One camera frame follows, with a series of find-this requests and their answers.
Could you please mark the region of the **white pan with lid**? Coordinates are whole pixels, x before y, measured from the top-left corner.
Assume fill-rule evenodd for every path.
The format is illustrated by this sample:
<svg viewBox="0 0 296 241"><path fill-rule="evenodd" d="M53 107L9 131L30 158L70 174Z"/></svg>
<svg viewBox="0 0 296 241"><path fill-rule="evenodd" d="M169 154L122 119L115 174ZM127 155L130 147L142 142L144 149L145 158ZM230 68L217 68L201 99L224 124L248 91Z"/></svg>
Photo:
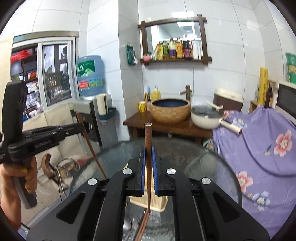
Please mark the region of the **white pan with lid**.
<svg viewBox="0 0 296 241"><path fill-rule="evenodd" d="M204 130L214 130L221 126L230 131L241 134L242 128L224 120L224 107L217 106L209 101L206 104L195 105L191 108L191 120L193 124Z"/></svg>

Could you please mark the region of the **sliding window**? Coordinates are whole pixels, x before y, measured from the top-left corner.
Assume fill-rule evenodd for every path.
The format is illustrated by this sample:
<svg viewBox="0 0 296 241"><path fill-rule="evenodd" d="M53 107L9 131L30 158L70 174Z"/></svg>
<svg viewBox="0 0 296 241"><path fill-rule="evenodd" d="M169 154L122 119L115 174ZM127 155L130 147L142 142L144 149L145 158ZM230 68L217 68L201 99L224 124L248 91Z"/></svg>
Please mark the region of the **sliding window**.
<svg viewBox="0 0 296 241"><path fill-rule="evenodd" d="M25 119L79 97L76 77L78 32L45 31L15 36L11 79L28 88Z"/></svg>

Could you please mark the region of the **paper towel roll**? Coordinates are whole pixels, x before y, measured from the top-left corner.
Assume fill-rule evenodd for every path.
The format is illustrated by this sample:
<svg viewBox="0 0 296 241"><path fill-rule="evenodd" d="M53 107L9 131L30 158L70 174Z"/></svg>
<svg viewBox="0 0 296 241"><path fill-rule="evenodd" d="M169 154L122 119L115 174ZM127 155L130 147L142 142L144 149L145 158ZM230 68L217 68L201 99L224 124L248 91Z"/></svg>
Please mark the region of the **paper towel roll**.
<svg viewBox="0 0 296 241"><path fill-rule="evenodd" d="M101 93L96 96L96 102L98 107L99 115L108 114L108 105L107 105L107 94Z"/></svg>

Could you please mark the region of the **woven basin sink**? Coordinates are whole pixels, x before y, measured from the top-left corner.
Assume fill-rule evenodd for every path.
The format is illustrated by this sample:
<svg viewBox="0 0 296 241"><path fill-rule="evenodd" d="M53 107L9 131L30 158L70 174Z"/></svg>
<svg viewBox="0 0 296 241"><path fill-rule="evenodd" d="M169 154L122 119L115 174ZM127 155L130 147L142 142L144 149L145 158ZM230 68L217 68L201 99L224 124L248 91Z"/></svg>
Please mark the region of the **woven basin sink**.
<svg viewBox="0 0 296 241"><path fill-rule="evenodd" d="M151 102L152 118L158 123L175 124L185 121L191 110L191 102L184 99L163 98Z"/></svg>

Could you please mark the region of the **wooden chair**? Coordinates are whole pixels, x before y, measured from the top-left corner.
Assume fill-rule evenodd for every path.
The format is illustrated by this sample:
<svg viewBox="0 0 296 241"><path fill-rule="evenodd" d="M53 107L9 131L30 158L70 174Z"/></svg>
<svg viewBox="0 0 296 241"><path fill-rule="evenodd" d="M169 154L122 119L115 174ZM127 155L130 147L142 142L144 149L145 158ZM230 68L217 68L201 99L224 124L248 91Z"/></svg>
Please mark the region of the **wooden chair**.
<svg viewBox="0 0 296 241"><path fill-rule="evenodd" d="M66 169L57 165L53 167L50 163L51 155L44 154L42 161L41 161L41 168L43 173L49 180L52 180L56 184L66 185L64 182L66 178Z"/></svg>

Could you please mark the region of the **wooden framed mirror shelf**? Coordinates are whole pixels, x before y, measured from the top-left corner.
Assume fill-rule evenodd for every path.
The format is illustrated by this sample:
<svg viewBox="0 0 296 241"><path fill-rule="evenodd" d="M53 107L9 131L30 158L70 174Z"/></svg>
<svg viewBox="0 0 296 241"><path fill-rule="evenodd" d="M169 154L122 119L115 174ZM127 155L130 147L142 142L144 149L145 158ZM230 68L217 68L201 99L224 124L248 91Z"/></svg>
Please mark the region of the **wooden framed mirror shelf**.
<svg viewBox="0 0 296 241"><path fill-rule="evenodd" d="M138 28L142 36L141 64L161 62L201 62L208 65L205 24L206 17L170 18L142 21Z"/></svg>

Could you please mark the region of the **brown white rice cooker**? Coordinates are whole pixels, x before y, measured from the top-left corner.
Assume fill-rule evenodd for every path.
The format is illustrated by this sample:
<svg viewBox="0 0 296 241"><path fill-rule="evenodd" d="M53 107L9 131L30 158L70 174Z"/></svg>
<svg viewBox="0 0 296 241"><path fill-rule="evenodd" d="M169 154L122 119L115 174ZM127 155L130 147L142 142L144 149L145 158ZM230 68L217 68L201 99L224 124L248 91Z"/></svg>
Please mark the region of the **brown white rice cooker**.
<svg viewBox="0 0 296 241"><path fill-rule="evenodd" d="M243 107L243 96L236 92L217 88L214 92L213 103L217 106L223 106L224 110L241 111Z"/></svg>

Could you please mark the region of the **dark wooden sink table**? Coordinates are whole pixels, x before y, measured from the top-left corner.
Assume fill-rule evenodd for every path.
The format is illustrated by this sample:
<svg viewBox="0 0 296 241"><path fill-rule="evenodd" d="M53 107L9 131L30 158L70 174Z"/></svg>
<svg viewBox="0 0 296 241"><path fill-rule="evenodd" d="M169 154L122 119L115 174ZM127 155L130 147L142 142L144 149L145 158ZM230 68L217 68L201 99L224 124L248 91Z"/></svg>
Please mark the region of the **dark wooden sink table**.
<svg viewBox="0 0 296 241"><path fill-rule="evenodd" d="M198 144L201 144L203 139L212 137L212 131L198 128L193 124L191 118L180 123L165 124L158 123L152 118L152 115L147 112L136 113L123 121L123 124L128 127L128 131L133 138L138 138L138 130L144 129L145 123L152 123L152 130L156 132L194 137L195 142Z"/></svg>

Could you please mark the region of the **microwave oven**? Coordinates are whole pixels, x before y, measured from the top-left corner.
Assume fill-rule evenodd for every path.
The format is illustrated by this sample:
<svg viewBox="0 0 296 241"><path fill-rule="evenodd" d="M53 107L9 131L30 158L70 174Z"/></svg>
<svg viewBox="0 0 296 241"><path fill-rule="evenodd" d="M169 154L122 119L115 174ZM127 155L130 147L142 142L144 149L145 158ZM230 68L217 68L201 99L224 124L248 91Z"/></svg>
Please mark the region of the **microwave oven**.
<svg viewBox="0 0 296 241"><path fill-rule="evenodd" d="M294 83L286 81L278 83L275 109L294 125L296 124L296 88Z"/></svg>

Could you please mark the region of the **wooden faucet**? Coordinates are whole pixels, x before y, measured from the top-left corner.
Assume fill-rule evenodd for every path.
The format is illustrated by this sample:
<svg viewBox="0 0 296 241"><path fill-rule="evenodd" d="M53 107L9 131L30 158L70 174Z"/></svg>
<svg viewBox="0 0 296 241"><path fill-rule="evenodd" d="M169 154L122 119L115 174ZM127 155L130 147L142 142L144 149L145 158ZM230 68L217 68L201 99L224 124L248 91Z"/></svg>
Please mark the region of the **wooden faucet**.
<svg viewBox="0 0 296 241"><path fill-rule="evenodd" d="M191 100L191 86L190 85L186 85L185 90L180 92L180 95L185 95L186 96L186 100L190 101Z"/></svg>

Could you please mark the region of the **yellow box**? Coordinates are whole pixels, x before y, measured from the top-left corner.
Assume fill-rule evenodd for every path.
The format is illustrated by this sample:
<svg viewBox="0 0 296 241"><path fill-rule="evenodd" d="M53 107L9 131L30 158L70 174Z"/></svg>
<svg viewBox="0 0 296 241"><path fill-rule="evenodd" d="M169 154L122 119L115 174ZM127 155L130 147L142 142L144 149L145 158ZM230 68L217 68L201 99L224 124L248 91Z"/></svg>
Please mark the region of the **yellow box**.
<svg viewBox="0 0 296 241"><path fill-rule="evenodd" d="M268 90L268 70L260 68L259 77L259 91L258 91L258 104L264 105L266 100L266 93Z"/></svg>

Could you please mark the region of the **yellow soap bottle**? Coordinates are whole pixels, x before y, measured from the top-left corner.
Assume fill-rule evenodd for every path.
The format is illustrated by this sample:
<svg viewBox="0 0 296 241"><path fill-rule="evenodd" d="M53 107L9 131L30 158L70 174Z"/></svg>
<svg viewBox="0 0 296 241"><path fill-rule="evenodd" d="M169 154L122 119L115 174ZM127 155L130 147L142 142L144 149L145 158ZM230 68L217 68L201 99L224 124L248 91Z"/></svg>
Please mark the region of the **yellow soap bottle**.
<svg viewBox="0 0 296 241"><path fill-rule="evenodd" d="M157 86L154 87L154 90L151 93L151 101L155 101L161 98L161 93Z"/></svg>

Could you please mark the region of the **yellow mug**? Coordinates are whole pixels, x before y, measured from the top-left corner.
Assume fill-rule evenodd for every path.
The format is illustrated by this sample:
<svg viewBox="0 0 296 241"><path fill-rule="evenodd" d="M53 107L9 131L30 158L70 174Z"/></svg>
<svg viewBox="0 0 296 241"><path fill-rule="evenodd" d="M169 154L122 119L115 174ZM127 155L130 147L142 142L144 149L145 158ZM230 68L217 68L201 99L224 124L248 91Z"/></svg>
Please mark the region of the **yellow mug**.
<svg viewBox="0 0 296 241"><path fill-rule="evenodd" d="M147 102L146 101L140 101L138 103L138 111L140 113L146 113L147 112Z"/></svg>

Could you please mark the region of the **green packages stack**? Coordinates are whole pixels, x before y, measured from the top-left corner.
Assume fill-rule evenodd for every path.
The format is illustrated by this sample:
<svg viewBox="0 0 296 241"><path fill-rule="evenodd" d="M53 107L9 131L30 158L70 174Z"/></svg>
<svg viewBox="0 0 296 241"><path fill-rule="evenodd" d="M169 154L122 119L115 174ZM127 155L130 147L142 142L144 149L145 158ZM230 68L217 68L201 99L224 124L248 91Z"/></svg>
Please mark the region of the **green packages stack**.
<svg viewBox="0 0 296 241"><path fill-rule="evenodd" d="M296 84L296 56L292 53L286 53L285 56L287 59L288 82Z"/></svg>

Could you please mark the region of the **green hanging bag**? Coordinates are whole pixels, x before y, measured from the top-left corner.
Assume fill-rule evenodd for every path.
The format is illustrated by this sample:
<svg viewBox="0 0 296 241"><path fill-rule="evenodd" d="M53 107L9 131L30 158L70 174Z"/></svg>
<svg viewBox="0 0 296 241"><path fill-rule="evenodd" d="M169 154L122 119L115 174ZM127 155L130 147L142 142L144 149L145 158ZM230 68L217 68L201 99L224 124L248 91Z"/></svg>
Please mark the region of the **green hanging bag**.
<svg viewBox="0 0 296 241"><path fill-rule="evenodd" d="M127 62L129 66L135 66L137 64L137 58L133 46L130 44L126 45Z"/></svg>

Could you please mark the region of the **dark glass bottle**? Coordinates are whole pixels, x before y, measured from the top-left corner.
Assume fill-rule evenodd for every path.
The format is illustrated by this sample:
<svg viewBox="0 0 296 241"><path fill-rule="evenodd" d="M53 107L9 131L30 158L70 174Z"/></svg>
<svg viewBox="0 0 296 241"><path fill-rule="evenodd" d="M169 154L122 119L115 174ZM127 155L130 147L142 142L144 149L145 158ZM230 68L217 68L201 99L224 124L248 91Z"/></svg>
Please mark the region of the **dark glass bottle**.
<svg viewBox="0 0 296 241"><path fill-rule="evenodd" d="M270 101L272 100L272 98L273 98L273 89L272 89L271 85L269 84L267 92L266 92L265 103L264 103L265 108L270 108Z"/></svg>

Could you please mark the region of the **blue water jug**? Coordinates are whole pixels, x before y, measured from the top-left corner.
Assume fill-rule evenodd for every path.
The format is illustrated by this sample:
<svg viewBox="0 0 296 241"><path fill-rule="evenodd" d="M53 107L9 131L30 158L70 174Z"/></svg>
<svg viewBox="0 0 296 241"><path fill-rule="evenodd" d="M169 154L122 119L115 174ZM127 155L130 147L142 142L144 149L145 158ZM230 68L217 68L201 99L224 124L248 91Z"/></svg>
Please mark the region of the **blue water jug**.
<svg viewBox="0 0 296 241"><path fill-rule="evenodd" d="M105 92L104 66L99 55L78 58L76 70L80 96L95 96Z"/></svg>

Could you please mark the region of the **brown wooden chopstick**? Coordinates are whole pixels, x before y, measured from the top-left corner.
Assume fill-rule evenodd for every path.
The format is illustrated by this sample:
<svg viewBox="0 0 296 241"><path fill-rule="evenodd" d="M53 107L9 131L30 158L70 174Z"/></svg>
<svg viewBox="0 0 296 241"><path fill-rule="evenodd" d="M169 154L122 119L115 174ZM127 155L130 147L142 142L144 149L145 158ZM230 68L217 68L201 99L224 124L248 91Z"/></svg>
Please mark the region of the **brown wooden chopstick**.
<svg viewBox="0 0 296 241"><path fill-rule="evenodd" d="M145 228L146 228L147 223L149 221L150 212L151 212L150 209L146 209L144 211L142 221L140 222L140 225L138 227L138 231L137 231L137 234L136 234L136 236L134 238L134 241L141 241L142 240L142 236L144 234Z"/></svg>
<svg viewBox="0 0 296 241"><path fill-rule="evenodd" d="M151 186L152 186L152 123L144 124L145 150L147 167L147 209L151 209Z"/></svg>
<svg viewBox="0 0 296 241"><path fill-rule="evenodd" d="M83 127L84 127L83 118L82 118L81 114L80 113L76 113L76 117L77 117L78 122L81 125L83 125ZM87 143L87 145L88 145L88 147L90 149L90 152L92 153L93 159L95 160L96 164L98 165L98 167L99 167L99 169L100 169L103 177L106 179L107 176L106 176L106 174L105 174L105 172L104 172L104 170L103 170L103 168L102 168L102 166L101 166L101 164L100 164L100 162L99 162L99 160L97 158L97 155L96 155L96 153L95 153L95 151L94 151L94 149L93 149L93 147L91 145L89 136L88 136L85 128L84 128L84 131L82 133L83 133L83 137L85 138L86 143Z"/></svg>

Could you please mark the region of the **purple floral cloth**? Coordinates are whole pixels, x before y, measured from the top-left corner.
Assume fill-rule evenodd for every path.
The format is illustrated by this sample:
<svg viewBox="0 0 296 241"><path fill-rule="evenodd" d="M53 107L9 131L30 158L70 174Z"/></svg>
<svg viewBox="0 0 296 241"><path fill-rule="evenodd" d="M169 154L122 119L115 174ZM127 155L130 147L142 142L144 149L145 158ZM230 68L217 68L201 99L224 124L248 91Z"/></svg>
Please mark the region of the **purple floral cloth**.
<svg viewBox="0 0 296 241"><path fill-rule="evenodd" d="M243 208L274 237L295 207L295 125L273 108L224 113L241 134L213 130L215 151L235 173Z"/></svg>

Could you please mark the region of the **water dispenser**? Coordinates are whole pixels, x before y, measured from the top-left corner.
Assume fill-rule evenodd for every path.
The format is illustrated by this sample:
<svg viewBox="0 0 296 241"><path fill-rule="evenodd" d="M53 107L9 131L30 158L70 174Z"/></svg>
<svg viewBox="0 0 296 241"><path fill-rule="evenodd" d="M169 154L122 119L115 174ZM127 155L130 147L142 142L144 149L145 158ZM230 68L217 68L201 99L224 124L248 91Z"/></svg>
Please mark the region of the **water dispenser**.
<svg viewBox="0 0 296 241"><path fill-rule="evenodd" d="M108 103L108 100L104 103L107 111L103 114L99 111L98 96L81 97L73 101L73 110L75 113L80 113L89 139L101 149L118 142L115 126L117 110Z"/></svg>

